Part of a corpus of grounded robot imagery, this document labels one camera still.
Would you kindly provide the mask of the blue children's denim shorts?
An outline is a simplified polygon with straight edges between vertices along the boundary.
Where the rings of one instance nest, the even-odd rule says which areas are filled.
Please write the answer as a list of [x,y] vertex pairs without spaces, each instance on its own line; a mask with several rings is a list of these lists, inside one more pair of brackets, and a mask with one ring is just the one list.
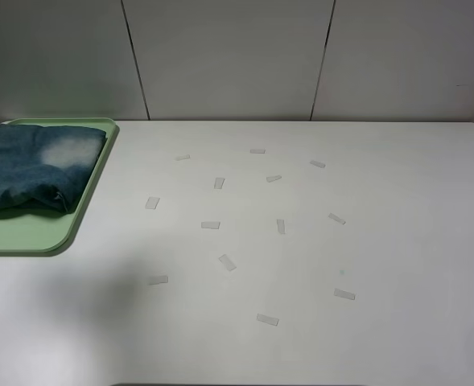
[[70,212],[104,148],[104,131],[83,126],[0,124],[0,211]]

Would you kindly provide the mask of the green plastic tray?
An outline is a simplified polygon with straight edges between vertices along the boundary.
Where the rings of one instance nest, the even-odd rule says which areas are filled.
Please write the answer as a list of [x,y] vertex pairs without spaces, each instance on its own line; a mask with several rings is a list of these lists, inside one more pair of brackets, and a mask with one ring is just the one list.
[[105,132],[105,145],[93,168],[84,193],[73,211],[61,215],[48,209],[7,209],[0,211],[0,257],[51,257],[63,252],[73,242],[92,198],[119,128],[106,117],[19,118],[16,125],[84,126]]

